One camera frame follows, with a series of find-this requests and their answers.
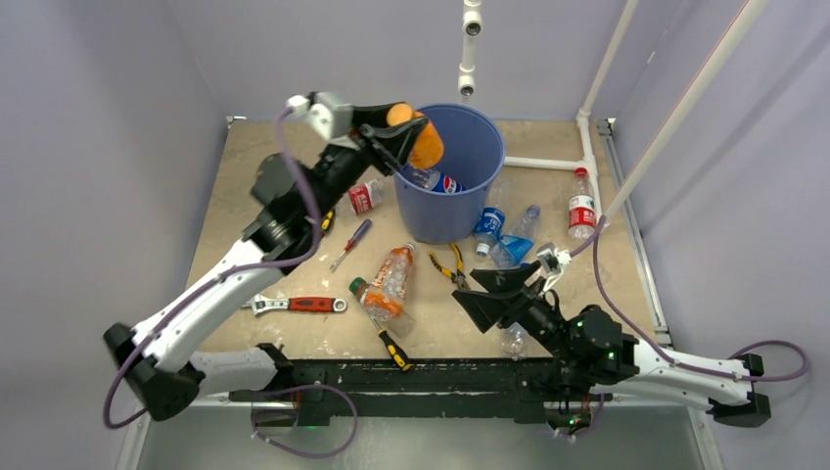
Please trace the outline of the orange juice bottle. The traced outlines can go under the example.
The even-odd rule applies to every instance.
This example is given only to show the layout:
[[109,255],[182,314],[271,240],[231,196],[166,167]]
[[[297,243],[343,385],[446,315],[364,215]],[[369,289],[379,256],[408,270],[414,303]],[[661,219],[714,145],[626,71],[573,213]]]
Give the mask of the orange juice bottle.
[[[415,109],[414,111],[414,119],[425,117],[422,112]],[[411,166],[416,168],[433,168],[441,161],[443,155],[443,141],[439,136],[435,125],[427,119],[426,127],[421,131],[416,139],[416,143],[409,157],[409,163]]]

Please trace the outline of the small clear bottle blue cap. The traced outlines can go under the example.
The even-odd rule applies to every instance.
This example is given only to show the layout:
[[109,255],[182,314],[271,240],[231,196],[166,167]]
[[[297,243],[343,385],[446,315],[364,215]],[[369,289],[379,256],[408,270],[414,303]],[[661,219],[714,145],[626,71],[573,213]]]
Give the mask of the small clear bottle blue cap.
[[520,360],[527,355],[527,331],[515,322],[501,331],[501,349],[505,356]]

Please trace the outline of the Pepsi bottle blue label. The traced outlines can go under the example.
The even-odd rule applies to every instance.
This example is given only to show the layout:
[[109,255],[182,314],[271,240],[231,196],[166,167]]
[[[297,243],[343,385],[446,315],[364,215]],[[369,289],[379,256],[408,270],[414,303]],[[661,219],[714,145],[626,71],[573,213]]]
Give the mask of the Pepsi bottle blue label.
[[456,179],[434,168],[407,165],[403,169],[403,175],[415,186],[435,193],[455,194],[466,190]]

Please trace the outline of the orange tea bottle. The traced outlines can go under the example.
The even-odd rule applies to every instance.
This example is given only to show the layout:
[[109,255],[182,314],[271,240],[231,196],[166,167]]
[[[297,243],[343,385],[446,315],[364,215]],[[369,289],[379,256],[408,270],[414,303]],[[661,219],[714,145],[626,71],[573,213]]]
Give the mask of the orange tea bottle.
[[405,311],[408,279],[414,269],[415,247],[406,243],[392,249],[373,281],[360,297],[369,316],[390,329],[398,338],[406,338],[415,320]]

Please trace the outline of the Starbucks bottle green cap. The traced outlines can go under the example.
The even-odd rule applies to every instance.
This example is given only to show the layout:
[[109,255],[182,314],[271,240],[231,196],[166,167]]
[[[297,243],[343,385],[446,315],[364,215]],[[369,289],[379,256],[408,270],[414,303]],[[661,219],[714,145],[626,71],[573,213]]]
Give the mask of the Starbucks bottle green cap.
[[348,286],[349,291],[364,306],[374,305],[377,301],[378,289],[372,282],[362,277],[355,277]]

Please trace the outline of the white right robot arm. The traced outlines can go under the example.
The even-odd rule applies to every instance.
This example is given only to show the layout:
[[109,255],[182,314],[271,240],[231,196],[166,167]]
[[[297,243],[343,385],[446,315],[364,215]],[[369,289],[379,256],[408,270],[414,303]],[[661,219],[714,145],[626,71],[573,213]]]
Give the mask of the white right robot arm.
[[452,297],[481,332],[518,325],[551,355],[551,371],[537,382],[543,391],[565,400],[621,394],[673,401],[738,428],[770,419],[769,398],[753,384],[763,375],[758,355],[710,359],[652,347],[599,305],[568,318],[556,291],[533,277],[539,267],[475,270],[481,289],[457,289]]

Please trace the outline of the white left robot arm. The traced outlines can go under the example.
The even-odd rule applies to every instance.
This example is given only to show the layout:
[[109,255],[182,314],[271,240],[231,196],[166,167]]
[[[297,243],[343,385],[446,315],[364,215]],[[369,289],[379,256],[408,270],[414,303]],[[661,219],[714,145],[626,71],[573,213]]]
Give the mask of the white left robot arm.
[[288,150],[265,158],[252,189],[261,211],[227,254],[170,305],[146,320],[117,323],[104,341],[143,410],[169,419],[195,399],[258,391],[280,400],[292,387],[290,362],[271,344],[241,352],[202,353],[200,345],[245,302],[278,283],[315,255],[323,216],[363,173],[391,175],[403,168],[429,120],[421,113],[390,124],[387,105],[292,105],[287,116],[318,118],[327,144],[313,166]]

